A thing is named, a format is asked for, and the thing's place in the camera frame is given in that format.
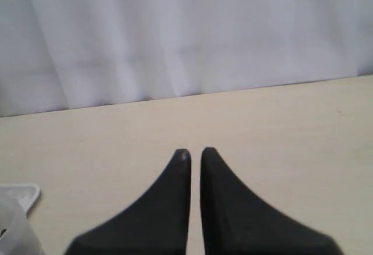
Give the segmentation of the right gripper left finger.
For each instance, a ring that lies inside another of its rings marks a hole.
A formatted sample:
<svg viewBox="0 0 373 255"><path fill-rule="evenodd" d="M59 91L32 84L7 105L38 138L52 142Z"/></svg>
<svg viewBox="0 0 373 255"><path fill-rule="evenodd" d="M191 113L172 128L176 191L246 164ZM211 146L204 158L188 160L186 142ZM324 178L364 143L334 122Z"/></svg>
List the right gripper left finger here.
<svg viewBox="0 0 373 255"><path fill-rule="evenodd" d="M67 254L185 254L191 155L177 149L157 180L127 209L72 241Z"/></svg>

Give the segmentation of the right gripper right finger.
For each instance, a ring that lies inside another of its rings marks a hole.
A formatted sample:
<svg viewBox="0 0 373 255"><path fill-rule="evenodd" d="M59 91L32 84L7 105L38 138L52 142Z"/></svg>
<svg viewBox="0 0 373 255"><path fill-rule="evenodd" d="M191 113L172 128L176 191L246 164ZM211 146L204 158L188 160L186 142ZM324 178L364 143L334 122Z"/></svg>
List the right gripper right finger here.
<svg viewBox="0 0 373 255"><path fill-rule="evenodd" d="M201 156L200 213L206 254L342 253L330 236L257 196L213 147Z"/></svg>

